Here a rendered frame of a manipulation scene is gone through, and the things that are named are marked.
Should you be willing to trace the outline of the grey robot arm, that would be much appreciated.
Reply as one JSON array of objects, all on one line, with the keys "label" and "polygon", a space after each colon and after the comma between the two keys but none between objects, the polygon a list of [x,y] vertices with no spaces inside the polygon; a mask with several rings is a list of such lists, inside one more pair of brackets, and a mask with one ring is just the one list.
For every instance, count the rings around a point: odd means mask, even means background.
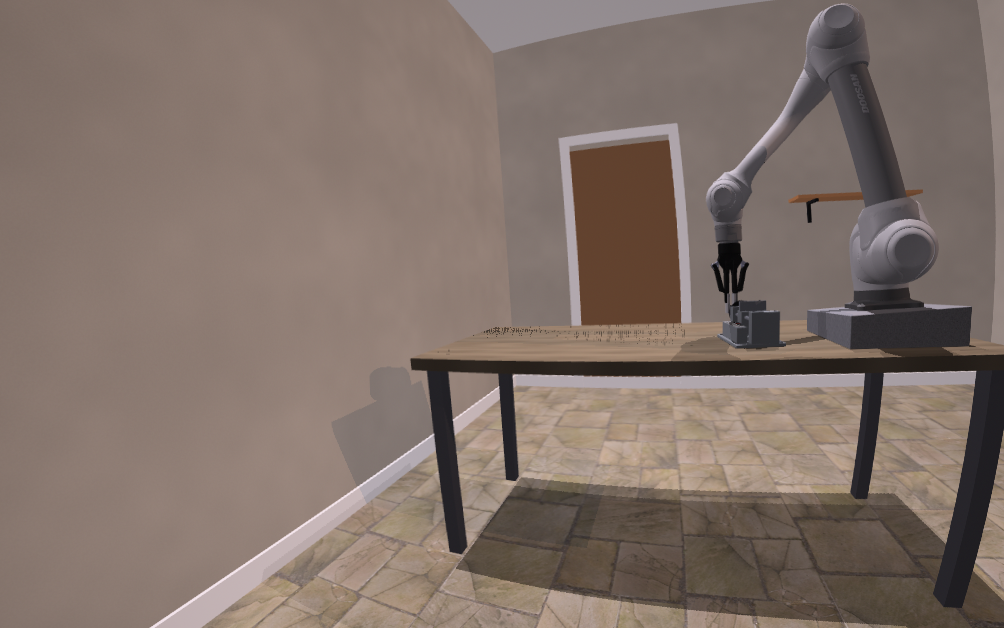
[{"label": "grey robot arm", "polygon": [[832,91],[866,207],[850,237],[854,301],[845,308],[924,307],[924,302],[910,298],[909,282],[932,268],[938,256],[938,239],[921,204],[906,195],[867,68],[870,53],[859,10],[843,3],[820,12],[809,28],[806,54],[804,70],[777,121],[743,161],[707,192],[715,240],[720,244],[742,241],[743,208],[756,173]]}]

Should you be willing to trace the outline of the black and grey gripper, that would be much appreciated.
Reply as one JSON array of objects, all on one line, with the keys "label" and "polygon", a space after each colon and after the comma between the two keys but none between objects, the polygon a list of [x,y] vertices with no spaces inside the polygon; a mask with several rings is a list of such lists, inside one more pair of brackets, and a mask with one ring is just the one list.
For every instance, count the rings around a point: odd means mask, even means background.
[{"label": "black and grey gripper", "polygon": [[[730,254],[735,253],[735,254]],[[740,276],[737,286],[737,268],[741,264]],[[723,269],[724,273],[724,287],[719,271],[719,265]],[[744,280],[746,275],[746,269],[749,263],[742,260],[740,243],[722,243],[718,244],[718,259],[717,262],[711,264],[714,270],[718,289],[720,292],[724,293],[725,302],[725,313],[729,313],[730,309],[730,294],[729,294],[729,273],[731,270],[732,277],[732,304],[737,301],[737,293],[743,290]],[[732,271],[734,270],[734,271]]]}]

